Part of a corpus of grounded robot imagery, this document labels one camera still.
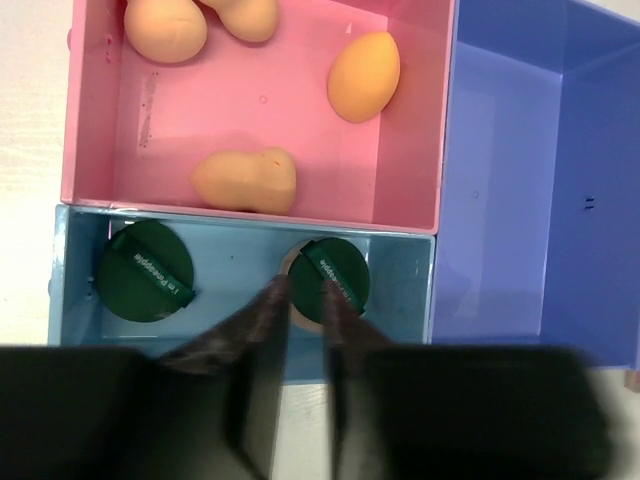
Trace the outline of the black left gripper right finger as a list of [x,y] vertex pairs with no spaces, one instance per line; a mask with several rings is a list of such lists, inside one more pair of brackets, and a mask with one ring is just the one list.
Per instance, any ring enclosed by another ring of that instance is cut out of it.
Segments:
[[546,346],[392,341],[323,295],[334,479],[601,479],[611,420],[583,359]]

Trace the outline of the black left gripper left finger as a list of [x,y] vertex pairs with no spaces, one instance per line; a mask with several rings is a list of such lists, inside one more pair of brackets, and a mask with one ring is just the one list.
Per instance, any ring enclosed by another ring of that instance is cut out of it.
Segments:
[[5,479],[265,479],[289,285],[157,358],[116,347],[1,351]]

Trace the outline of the green puff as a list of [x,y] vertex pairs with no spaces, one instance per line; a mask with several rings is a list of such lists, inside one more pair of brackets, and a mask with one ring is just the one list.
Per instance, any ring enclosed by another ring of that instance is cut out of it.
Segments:
[[104,306],[132,322],[162,320],[195,298],[194,265],[183,241],[156,220],[134,222],[114,233],[95,270]]
[[337,237],[309,240],[287,276],[292,303],[313,322],[323,321],[324,283],[330,281],[363,314],[370,294],[370,272],[365,256],[352,243]]

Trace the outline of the beige gourd sponge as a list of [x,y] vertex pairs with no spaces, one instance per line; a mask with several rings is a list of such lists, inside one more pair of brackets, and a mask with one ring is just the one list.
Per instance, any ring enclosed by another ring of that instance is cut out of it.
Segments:
[[202,160],[190,174],[194,191],[214,209],[275,215],[292,208],[296,180],[293,156],[279,147],[220,151]]
[[140,55],[164,64],[190,60],[208,36],[204,14],[191,0],[128,1],[124,30]]
[[201,0],[219,17],[225,29],[249,43],[268,41],[279,23],[278,0]]

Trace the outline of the orange teardrop sponge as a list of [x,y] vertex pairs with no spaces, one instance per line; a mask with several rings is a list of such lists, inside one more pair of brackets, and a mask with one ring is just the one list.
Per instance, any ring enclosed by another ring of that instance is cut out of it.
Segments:
[[362,35],[335,58],[328,74],[328,101],[351,123],[377,116],[397,89],[401,71],[398,46],[386,31]]

